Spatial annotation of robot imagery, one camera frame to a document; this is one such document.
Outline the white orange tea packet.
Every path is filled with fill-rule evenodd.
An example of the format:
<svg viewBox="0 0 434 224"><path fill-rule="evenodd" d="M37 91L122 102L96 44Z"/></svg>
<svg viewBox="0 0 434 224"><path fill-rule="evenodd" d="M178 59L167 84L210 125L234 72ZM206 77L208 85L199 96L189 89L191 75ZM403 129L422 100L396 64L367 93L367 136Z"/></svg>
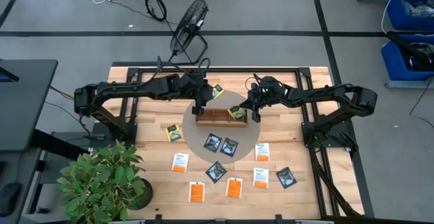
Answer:
<svg viewBox="0 0 434 224"><path fill-rule="evenodd" d="M204 202L205 184L201 182L189 183L189 202Z"/></svg>
<svg viewBox="0 0 434 224"><path fill-rule="evenodd" d="M270 160L270 147L268 143L255 145L255 160L267 162Z"/></svg>
<svg viewBox="0 0 434 224"><path fill-rule="evenodd" d="M253 186L264 189L269 188L269 169L254 168Z"/></svg>
<svg viewBox="0 0 434 224"><path fill-rule="evenodd" d="M171 171L185 173L188 168L189 154L175 153Z"/></svg>
<svg viewBox="0 0 434 224"><path fill-rule="evenodd" d="M243 179L231 177L226 184L226 197L241 198Z"/></svg>

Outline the black desk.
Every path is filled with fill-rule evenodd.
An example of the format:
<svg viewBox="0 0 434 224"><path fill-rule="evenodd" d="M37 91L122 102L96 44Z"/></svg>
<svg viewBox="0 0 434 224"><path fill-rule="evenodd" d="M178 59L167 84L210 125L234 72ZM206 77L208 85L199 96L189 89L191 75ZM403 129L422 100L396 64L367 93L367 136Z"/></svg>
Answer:
<svg viewBox="0 0 434 224"><path fill-rule="evenodd" d="M0 151L28 147L57 66L57 60L0 60L18 77L0 82Z"/></svg>

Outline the blue storage bin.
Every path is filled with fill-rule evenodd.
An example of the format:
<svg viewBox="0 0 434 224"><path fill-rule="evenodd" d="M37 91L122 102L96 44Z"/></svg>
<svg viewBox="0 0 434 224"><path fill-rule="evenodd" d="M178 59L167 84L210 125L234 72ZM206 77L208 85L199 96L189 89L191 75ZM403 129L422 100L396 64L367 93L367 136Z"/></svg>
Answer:
<svg viewBox="0 0 434 224"><path fill-rule="evenodd" d="M432 46L429 64L422 64L415 58L410 62L410 55L392 41L381 49L385 67L390 80L422 81L434 76L434 35L399 35L407 43L421 43Z"/></svg>
<svg viewBox="0 0 434 224"><path fill-rule="evenodd" d="M391 0L387 7L391 24L401 31L434 31L434 15L431 17L413 16L405 3L426 2L428 0Z"/></svg>

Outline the black floor fan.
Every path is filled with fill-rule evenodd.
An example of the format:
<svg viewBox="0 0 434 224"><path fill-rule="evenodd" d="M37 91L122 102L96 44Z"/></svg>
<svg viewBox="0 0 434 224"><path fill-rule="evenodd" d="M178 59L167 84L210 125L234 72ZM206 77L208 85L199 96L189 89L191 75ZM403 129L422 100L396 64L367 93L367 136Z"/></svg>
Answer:
<svg viewBox="0 0 434 224"><path fill-rule="evenodd" d="M194 62L192 62L192 64L196 64L201 60L201 57L208 49L208 43L200 33L208 11L208 4L205 0L194 0L194 2L189 6L181 21L178 23L176 30L172 34L172 40L170 42L172 56L170 60L174 56L186 53L186 49L196 37L203 42L204 47L200 55Z"/></svg>

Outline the black pole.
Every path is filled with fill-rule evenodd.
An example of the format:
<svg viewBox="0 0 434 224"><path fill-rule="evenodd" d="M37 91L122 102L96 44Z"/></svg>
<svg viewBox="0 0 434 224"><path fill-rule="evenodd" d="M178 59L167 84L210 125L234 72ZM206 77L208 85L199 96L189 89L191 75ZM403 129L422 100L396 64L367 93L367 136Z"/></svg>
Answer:
<svg viewBox="0 0 434 224"><path fill-rule="evenodd" d="M393 31L389 31L387 37L400 49L409 70L434 71L434 44L421 41L409 42Z"/></svg>

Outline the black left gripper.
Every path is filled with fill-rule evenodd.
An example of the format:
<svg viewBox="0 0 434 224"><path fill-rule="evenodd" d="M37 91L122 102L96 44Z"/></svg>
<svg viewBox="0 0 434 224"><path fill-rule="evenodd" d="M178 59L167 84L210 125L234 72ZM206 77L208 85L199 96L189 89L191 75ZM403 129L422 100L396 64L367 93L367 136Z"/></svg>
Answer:
<svg viewBox="0 0 434 224"><path fill-rule="evenodd" d="M203 75L183 75L180 78L180 97L193 99L193 115L203 115L204 103L213 99L214 88L208 83Z"/></svg>

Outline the black plant pot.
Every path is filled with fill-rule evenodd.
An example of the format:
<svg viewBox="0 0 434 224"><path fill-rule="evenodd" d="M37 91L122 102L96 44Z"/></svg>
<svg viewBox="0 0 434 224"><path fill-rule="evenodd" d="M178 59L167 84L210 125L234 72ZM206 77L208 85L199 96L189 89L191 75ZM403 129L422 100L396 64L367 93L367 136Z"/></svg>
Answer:
<svg viewBox="0 0 434 224"><path fill-rule="evenodd" d="M153 188L152 185L146 180L142 179L144 183L144 193L139 195L134 201L130 210L140 210L145 208L153 199Z"/></svg>

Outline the grey desk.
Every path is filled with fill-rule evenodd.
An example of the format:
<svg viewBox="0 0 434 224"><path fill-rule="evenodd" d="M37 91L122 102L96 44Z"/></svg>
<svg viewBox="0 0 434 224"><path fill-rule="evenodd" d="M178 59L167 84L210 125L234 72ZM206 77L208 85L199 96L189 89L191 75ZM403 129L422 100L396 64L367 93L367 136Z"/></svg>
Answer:
<svg viewBox="0 0 434 224"><path fill-rule="evenodd" d="M33 181L37 164L41 155L39 148L28 148L25 151L0 151L0 191L10 183L19 183L20 191L16 197L13 212L0 217L0 224L18 224Z"/></svg>

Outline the wooden compartment box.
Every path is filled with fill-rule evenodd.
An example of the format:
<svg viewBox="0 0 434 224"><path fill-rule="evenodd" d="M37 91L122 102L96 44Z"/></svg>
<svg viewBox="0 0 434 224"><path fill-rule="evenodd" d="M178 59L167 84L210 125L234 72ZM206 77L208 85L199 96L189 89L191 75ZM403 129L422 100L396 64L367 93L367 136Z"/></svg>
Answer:
<svg viewBox="0 0 434 224"><path fill-rule="evenodd" d="M248 126L246 117L235 120L225 109L205 109L202 115L196 116L195 123L197 126L220 128L246 128Z"/></svg>

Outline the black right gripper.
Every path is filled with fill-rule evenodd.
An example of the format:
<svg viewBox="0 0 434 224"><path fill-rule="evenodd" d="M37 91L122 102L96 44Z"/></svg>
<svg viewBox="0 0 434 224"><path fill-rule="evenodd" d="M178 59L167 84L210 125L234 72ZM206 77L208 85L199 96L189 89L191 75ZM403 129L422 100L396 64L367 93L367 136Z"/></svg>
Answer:
<svg viewBox="0 0 434 224"><path fill-rule="evenodd" d="M281 92L273 92L271 90L250 90L248 92L250 102L242 102L241 104L234 106L233 110L252 110L252 120L259 124L261 122L259 109L279 104L281 97Z"/></svg>

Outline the black computer mouse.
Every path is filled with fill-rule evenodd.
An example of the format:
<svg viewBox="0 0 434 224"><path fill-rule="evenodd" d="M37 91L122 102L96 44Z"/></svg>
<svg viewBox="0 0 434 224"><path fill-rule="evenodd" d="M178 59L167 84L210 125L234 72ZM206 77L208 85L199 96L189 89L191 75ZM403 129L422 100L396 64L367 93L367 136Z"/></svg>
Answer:
<svg viewBox="0 0 434 224"><path fill-rule="evenodd" d="M0 217L9 216L14 211L20 189L20 183L13 182L0 190Z"/></svg>

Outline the dark blue tea packet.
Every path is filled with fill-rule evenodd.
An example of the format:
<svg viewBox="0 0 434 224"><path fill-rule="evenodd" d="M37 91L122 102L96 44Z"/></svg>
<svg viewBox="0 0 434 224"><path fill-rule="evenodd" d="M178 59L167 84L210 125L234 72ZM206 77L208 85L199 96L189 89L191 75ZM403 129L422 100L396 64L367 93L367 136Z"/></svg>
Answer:
<svg viewBox="0 0 434 224"><path fill-rule="evenodd" d="M239 143L237 141L231 140L229 138L225 138L222 148L220 149L220 152L230 157L233 157L236 152L238 144Z"/></svg>
<svg viewBox="0 0 434 224"><path fill-rule="evenodd" d="M292 171L288 167L277 171L276 175L284 189L287 189L288 187L297 183Z"/></svg>
<svg viewBox="0 0 434 224"><path fill-rule="evenodd" d="M209 134L203 147L215 153L217 152L217 149L219 148L221 142L222 142L221 137L216 136L215 134Z"/></svg>
<svg viewBox="0 0 434 224"><path fill-rule="evenodd" d="M226 174L226 169L220 162L215 162L205 173L213 183L217 183Z"/></svg>

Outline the green leafy plant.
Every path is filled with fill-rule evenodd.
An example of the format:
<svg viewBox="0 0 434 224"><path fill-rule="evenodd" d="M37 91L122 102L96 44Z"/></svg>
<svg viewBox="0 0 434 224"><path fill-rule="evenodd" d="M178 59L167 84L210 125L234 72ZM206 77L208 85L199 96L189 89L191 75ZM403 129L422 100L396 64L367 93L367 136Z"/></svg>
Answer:
<svg viewBox="0 0 434 224"><path fill-rule="evenodd" d="M138 173L142 158L124 142L83 153L57 179L70 224L126 221L133 201L144 193Z"/></svg>

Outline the black laptop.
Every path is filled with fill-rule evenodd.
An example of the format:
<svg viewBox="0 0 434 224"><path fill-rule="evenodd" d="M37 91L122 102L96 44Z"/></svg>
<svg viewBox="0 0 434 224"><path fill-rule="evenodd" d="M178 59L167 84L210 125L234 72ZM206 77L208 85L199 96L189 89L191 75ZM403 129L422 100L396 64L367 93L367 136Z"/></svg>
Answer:
<svg viewBox="0 0 434 224"><path fill-rule="evenodd" d="M19 79L18 76L0 67L0 82L17 82Z"/></svg>

